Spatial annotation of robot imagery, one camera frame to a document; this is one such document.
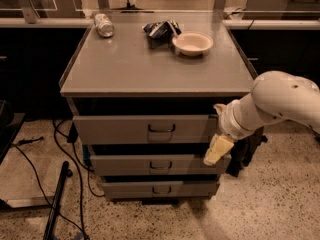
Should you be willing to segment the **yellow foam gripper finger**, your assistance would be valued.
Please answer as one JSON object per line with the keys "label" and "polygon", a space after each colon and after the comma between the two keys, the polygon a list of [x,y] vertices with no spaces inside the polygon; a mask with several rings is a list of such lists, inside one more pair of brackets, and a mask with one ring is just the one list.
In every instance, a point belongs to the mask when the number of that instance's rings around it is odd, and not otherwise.
{"label": "yellow foam gripper finger", "polygon": [[224,134],[215,134],[212,137],[209,148],[206,151],[203,162],[212,166],[215,165],[234,146],[234,141]]}

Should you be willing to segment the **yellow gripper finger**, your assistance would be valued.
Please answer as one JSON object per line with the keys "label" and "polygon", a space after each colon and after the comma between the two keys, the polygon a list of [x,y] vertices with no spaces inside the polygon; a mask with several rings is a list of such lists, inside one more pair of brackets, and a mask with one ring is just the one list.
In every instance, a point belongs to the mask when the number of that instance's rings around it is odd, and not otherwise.
{"label": "yellow gripper finger", "polygon": [[225,110],[226,110],[226,105],[225,105],[225,104],[215,104],[215,105],[213,106],[213,108],[216,110],[216,113],[217,113],[218,115],[221,115],[222,113],[225,112]]}

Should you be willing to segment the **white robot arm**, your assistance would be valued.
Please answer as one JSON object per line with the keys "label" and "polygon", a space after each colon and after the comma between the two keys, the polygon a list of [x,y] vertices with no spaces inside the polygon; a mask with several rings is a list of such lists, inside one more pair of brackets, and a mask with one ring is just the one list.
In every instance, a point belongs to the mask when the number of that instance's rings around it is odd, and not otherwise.
{"label": "white robot arm", "polygon": [[215,165],[237,141],[267,125],[291,120],[320,133],[319,87],[282,71],[260,74],[247,95],[213,108],[218,126],[203,160],[208,166]]}

